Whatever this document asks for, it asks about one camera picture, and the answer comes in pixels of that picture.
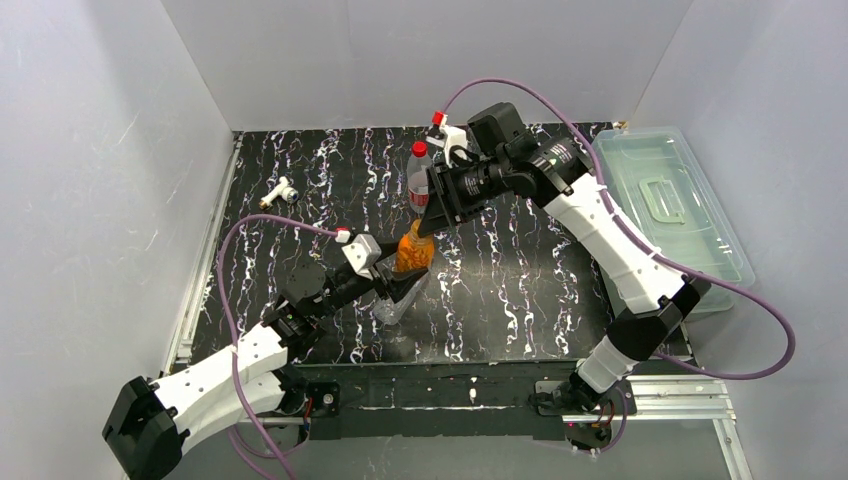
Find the clear plastic bottle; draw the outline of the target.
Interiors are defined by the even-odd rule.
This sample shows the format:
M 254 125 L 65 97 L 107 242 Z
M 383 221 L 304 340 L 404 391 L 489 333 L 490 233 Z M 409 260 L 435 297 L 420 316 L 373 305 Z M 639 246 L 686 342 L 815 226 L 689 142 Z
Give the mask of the clear plastic bottle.
M 399 301 L 379 299 L 372 309 L 374 317 L 384 325 L 395 325 L 405 315 L 422 289 L 424 280 L 417 281 L 412 289 Z

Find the orange juice bottle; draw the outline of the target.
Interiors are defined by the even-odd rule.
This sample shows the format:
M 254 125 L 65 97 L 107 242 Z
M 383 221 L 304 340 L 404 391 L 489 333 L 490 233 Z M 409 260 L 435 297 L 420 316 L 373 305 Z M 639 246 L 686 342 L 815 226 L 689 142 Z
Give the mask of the orange juice bottle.
M 395 257 L 394 271 L 404 272 L 419 268 L 429 268 L 435 254 L 435 241 L 432 235 L 411 235 L 408 231 L 399 241 Z

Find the red label water bottle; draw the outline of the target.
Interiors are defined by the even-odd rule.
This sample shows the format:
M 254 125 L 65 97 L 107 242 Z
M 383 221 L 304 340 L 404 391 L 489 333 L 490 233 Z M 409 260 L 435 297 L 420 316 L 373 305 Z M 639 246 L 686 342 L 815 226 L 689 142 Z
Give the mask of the red label water bottle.
M 433 158 L 428 155 L 416 158 L 410 154 L 407 161 L 406 179 L 409 203 L 412 211 L 422 215 L 429 201 L 429 180 L 427 169 L 433 166 Z

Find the red bottle cap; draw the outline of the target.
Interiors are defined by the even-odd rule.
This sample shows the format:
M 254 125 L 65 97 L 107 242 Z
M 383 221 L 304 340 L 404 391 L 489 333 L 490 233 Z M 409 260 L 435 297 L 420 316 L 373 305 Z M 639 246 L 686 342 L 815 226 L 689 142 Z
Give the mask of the red bottle cap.
M 428 155 L 428 146 L 425 142 L 416 141 L 411 147 L 411 153 L 416 158 L 422 158 Z

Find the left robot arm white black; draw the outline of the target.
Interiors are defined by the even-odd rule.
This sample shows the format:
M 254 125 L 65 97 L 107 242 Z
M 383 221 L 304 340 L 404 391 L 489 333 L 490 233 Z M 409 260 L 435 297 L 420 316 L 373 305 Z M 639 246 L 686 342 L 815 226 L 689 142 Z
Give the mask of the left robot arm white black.
M 119 390 L 102 437 L 130 479 L 162 479 L 193 447 L 248 414 L 312 403 L 307 381 L 289 362 L 323 336 L 322 321 L 369 292 L 403 300 L 427 268 L 369 277 L 349 264 L 325 270 L 314 262 L 289 269 L 273 309 L 226 347 L 158 379 L 139 376 Z

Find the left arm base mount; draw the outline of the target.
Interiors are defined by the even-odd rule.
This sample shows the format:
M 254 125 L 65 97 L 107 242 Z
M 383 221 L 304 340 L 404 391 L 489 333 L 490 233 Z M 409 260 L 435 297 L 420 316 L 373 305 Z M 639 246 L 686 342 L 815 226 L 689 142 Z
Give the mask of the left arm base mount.
M 302 447 L 310 437 L 312 423 L 320 418 L 339 414 L 341 388 L 337 382 L 314 381 L 286 392 L 273 410 L 262 413 L 259 419 L 265 427 L 297 428 L 297 442 L 288 454 Z

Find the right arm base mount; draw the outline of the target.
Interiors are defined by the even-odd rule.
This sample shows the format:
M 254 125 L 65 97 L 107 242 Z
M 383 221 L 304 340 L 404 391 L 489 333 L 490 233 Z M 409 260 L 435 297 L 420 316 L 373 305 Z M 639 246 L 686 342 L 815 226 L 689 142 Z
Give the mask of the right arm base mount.
M 592 457 L 609 451 L 621 440 L 628 419 L 638 410 L 627 380 L 603 394 L 570 381 L 538 381 L 528 404 L 540 416 L 562 419 L 567 449 Z

